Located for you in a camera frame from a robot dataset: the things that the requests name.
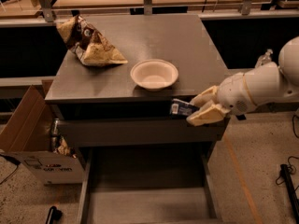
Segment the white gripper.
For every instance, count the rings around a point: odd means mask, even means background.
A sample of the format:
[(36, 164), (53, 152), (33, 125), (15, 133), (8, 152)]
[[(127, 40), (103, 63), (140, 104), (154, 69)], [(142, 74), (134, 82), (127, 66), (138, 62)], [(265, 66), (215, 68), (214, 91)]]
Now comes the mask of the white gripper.
[(227, 77), (219, 87), (212, 86), (206, 89), (193, 97), (190, 104), (199, 108), (186, 118), (192, 126), (219, 122), (230, 112), (241, 116), (257, 108), (244, 73)]

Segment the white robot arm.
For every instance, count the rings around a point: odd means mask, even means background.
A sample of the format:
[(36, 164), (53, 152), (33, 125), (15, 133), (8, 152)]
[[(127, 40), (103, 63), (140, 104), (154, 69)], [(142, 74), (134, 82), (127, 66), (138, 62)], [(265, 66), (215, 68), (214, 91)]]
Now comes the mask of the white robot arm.
[(278, 55), (278, 63), (269, 62), (246, 73), (227, 77), (191, 100), (199, 108), (187, 117), (192, 126), (241, 116), (269, 103), (297, 102), (299, 99), (299, 37), (288, 41)]

